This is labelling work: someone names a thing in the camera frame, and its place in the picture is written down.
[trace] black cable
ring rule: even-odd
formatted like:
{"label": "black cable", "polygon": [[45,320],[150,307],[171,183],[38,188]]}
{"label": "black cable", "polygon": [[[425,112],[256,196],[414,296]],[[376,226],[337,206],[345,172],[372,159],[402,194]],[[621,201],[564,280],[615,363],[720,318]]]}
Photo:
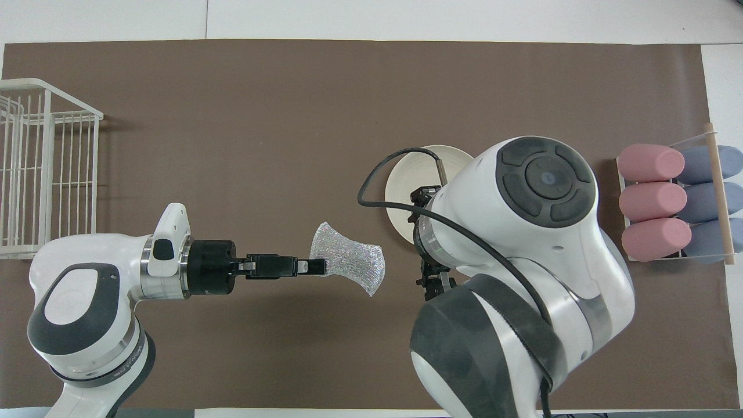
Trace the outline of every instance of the black cable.
{"label": "black cable", "polygon": [[[439,221],[440,223],[448,226],[449,228],[453,229],[454,231],[459,232],[460,234],[464,235],[466,238],[468,238],[470,241],[474,242],[477,246],[482,248],[485,252],[487,252],[491,257],[496,259],[498,263],[500,263],[503,267],[505,267],[518,281],[521,283],[522,286],[524,286],[524,289],[526,289],[526,292],[531,296],[532,300],[536,304],[537,310],[539,310],[539,315],[542,316],[542,319],[552,326],[552,320],[550,318],[550,313],[547,310],[547,306],[545,305],[545,302],[542,300],[542,297],[539,296],[539,293],[537,293],[534,286],[529,282],[529,280],[526,279],[526,277],[521,273],[513,264],[511,261],[509,261],[506,257],[503,256],[500,252],[498,252],[496,249],[494,249],[490,244],[488,244],[484,239],[478,237],[476,234],[474,234],[472,231],[466,229],[465,227],[459,225],[458,223],[452,221],[449,218],[446,218],[445,216],[442,216],[438,213],[432,212],[430,210],[427,210],[425,208],[420,208],[418,206],[414,205],[405,205],[404,203],[397,203],[397,202],[375,202],[375,201],[367,201],[364,200],[363,196],[366,192],[366,189],[369,187],[369,183],[372,182],[372,179],[377,174],[377,172],[384,167],[387,163],[389,163],[392,159],[397,158],[398,156],[402,154],[407,154],[410,152],[422,152],[424,154],[430,155],[434,161],[440,161],[441,159],[436,155],[433,151],[425,148],[405,148],[401,149],[397,152],[393,152],[392,154],[388,155],[386,158],[384,158],[382,161],[377,164],[376,167],[369,173],[369,175],[366,177],[366,180],[362,184],[361,188],[359,189],[359,193],[357,195],[357,201],[359,202],[359,205],[366,206],[368,208],[392,208],[392,209],[402,209],[407,210],[409,212],[416,213],[421,216],[427,216],[431,219],[434,219],[436,221]],[[550,392],[550,386],[551,383],[548,382],[547,377],[542,378],[542,383],[539,386],[540,394],[542,397],[542,413],[545,418],[552,418],[552,414],[550,412],[549,407],[549,392]]]}

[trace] dish rack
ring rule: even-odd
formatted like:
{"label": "dish rack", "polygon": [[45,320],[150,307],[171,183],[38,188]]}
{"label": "dish rack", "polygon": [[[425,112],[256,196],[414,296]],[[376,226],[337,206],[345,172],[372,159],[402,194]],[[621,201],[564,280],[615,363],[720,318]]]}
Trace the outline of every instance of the dish rack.
{"label": "dish rack", "polygon": [[103,113],[35,78],[0,80],[0,259],[96,231]]}
{"label": "dish rack", "polygon": [[[715,189],[715,200],[717,201],[717,216],[720,220],[720,230],[722,232],[722,248],[724,250],[724,254],[716,254],[716,256],[724,256],[724,262],[727,265],[734,265],[736,263],[735,259],[735,251],[733,249],[733,232],[730,229],[730,215],[727,214],[727,197],[725,196],[725,188],[724,188],[724,179],[722,178],[722,168],[720,164],[720,152],[717,147],[717,139],[715,137],[715,134],[717,131],[715,131],[715,127],[711,123],[707,123],[704,125],[704,133],[700,135],[696,135],[695,137],[691,137],[688,139],[685,139],[683,141],[677,142],[673,145],[670,145],[671,148],[682,150],[690,147],[696,147],[699,145],[707,145],[708,152],[710,154],[710,164],[712,169],[712,183]],[[620,192],[623,192],[624,189],[634,184],[634,181],[627,181],[622,177],[621,174],[619,175],[619,187]],[[683,183],[680,183],[676,181],[675,179],[669,180],[669,182],[679,184],[683,186]],[[632,222],[627,219],[627,217],[624,217],[624,228],[629,227],[632,224]],[[705,255],[700,257],[714,257],[713,255]],[[630,261],[637,261],[631,257],[628,257]],[[699,257],[689,257],[685,255],[683,252],[678,251],[674,254],[671,254],[669,256],[660,258],[659,260],[678,260],[680,258],[699,258]]]}

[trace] brown table surface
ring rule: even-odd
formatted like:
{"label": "brown table surface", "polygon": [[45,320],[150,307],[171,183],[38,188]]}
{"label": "brown table surface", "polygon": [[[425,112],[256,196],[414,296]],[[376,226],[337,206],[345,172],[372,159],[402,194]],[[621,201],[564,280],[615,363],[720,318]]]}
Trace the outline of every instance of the brown table surface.
{"label": "brown table surface", "polygon": [[[570,144],[623,223],[612,159],[708,121],[697,45],[199,40],[17,44],[3,78],[38,77],[101,109],[99,231],[150,234],[169,202],[195,238],[304,257],[318,224],[382,245],[374,298],[341,277],[243,282],[228,297],[147,301],[158,360],[124,406],[436,408],[408,341],[418,258],[356,192],[385,155],[518,135]],[[386,174],[370,189],[381,197]],[[0,407],[61,384],[25,337],[28,263],[0,263]],[[737,408],[722,264],[632,263],[633,323],[575,370],[553,408]]]}

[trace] black button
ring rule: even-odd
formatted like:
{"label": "black button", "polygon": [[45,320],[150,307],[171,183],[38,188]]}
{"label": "black button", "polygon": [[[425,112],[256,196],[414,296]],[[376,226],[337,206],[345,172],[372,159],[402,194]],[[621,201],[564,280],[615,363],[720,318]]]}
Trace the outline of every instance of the black button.
{"label": "black button", "polygon": [[577,221],[588,213],[592,205],[593,202],[588,197],[588,194],[584,190],[578,189],[567,202],[552,205],[550,218],[555,222]]}
{"label": "black button", "polygon": [[501,160],[505,164],[519,166],[524,164],[529,155],[546,150],[547,144],[541,138],[520,138],[501,149]]}
{"label": "black button", "polygon": [[591,182],[591,168],[575,151],[563,145],[555,147],[555,154],[567,161],[575,170],[575,176],[584,183]]}
{"label": "black button", "polygon": [[538,216],[542,211],[542,203],[532,194],[521,176],[506,174],[503,176],[503,185],[506,187],[506,193],[524,212]]}
{"label": "black button", "polygon": [[561,199],[573,187],[575,174],[557,157],[537,157],[526,166],[526,182],[534,193],[545,199]]}
{"label": "black button", "polygon": [[170,239],[156,239],[152,246],[152,255],[156,260],[172,260],[175,254]]}

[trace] white wire rack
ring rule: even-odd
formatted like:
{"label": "white wire rack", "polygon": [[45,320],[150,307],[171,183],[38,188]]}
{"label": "white wire rack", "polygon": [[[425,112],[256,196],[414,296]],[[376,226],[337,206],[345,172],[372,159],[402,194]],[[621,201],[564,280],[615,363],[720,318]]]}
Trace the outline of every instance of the white wire rack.
{"label": "white wire rack", "polygon": [[102,119],[44,81],[0,80],[0,259],[95,232]]}

